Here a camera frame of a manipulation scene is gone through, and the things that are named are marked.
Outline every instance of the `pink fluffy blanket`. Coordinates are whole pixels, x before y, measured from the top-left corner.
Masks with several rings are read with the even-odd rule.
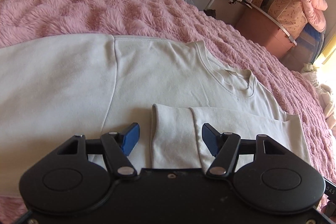
[[[289,113],[300,114],[313,166],[336,181],[332,135],[315,90],[285,68],[264,47],[232,26],[207,17],[183,0],[3,0],[0,46],[72,33],[146,35],[175,41],[204,40],[223,63],[250,69]],[[24,211],[22,201],[0,199],[0,220],[10,223]]]

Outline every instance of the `metal rivet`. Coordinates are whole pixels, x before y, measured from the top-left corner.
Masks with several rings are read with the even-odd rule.
[[[176,175],[173,173],[168,174],[169,179],[176,179]]]
[[[28,220],[28,224],[39,224],[39,222],[36,219],[31,218]]]
[[[118,174],[120,175],[129,176],[129,175],[133,175],[133,173],[134,173],[134,169],[129,166],[123,166],[118,169]]]
[[[223,167],[217,166],[217,167],[210,168],[209,172],[212,175],[221,176],[221,175],[224,175],[226,173],[226,170]]]

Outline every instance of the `crew neckline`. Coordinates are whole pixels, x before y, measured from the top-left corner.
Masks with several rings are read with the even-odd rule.
[[[216,79],[216,81],[223,87],[225,88],[228,92],[231,94],[235,95],[236,97],[251,97],[254,94],[254,89],[255,89],[255,82],[256,78],[253,75],[252,71],[249,69],[236,69],[232,68],[228,65],[224,65],[220,63],[206,48],[204,41],[197,41],[194,42],[197,49],[198,49],[198,54],[199,57],[205,66],[206,70]],[[243,90],[238,90],[236,89],[233,85],[225,82],[225,76],[220,74],[217,70],[215,70],[212,66],[211,63],[215,63],[217,66],[222,68],[223,70],[229,71],[229,72],[234,72],[238,74],[240,77],[242,77],[245,80],[248,80],[248,87],[247,89]]]

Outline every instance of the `bed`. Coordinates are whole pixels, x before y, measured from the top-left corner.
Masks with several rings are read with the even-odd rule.
[[[300,115],[313,167],[336,181],[334,137],[314,87],[232,26],[206,16],[184,0],[0,1],[0,47],[74,33],[143,35],[181,42],[203,40],[221,62],[252,70],[284,111]],[[21,199],[0,198],[0,220],[4,224],[24,211]]]

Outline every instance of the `pink fur texture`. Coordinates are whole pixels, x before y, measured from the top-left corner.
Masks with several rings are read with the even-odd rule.
[[[71,33],[146,35],[182,42],[204,40],[223,63],[252,70],[285,111],[300,114],[313,166],[336,181],[332,135],[314,88],[232,26],[206,16],[183,0],[0,2],[0,47]],[[0,220],[10,223],[22,213],[22,208],[18,199],[0,199]]]

